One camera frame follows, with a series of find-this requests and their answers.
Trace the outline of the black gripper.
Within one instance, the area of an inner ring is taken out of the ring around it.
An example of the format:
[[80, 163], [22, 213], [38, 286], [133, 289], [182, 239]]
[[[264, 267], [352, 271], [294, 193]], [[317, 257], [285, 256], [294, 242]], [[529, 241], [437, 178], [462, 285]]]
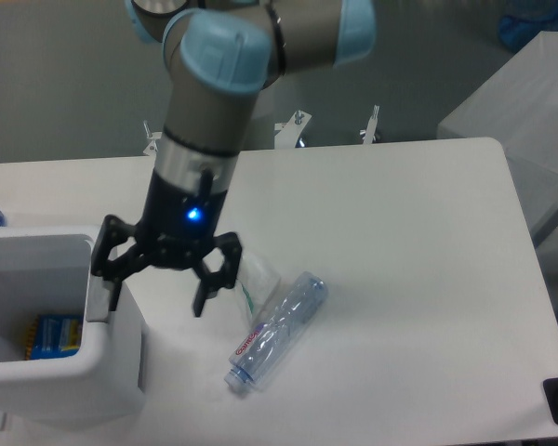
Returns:
[[[210, 169], [197, 173], [193, 191], [174, 186], [153, 172], [137, 225], [106, 215], [92, 251], [90, 273], [105, 282], [108, 310], [117, 310], [124, 280], [148, 266], [194, 271], [199, 279], [193, 299], [196, 318], [219, 289], [233, 289], [242, 244], [236, 232], [214, 236], [226, 195], [213, 191]], [[214, 250], [221, 253], [222, 263], [211, 271], [205, 258]]]

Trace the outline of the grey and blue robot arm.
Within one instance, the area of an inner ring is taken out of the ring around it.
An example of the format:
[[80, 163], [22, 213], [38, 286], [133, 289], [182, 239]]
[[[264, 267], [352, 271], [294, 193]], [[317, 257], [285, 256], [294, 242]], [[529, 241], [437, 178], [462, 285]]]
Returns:
[[101, 224], [87, 321], [107, 321], [125, 279], [150, 266], [196, 274], [195, 316], [220, 289], [233, 288], [242, 246], [216, 226], [259, 93], [293, 72], [362, 59], [377, 34], [369, 1], [130, 7], [162, 46], [172, 93], [139, 221], [108, 215]]

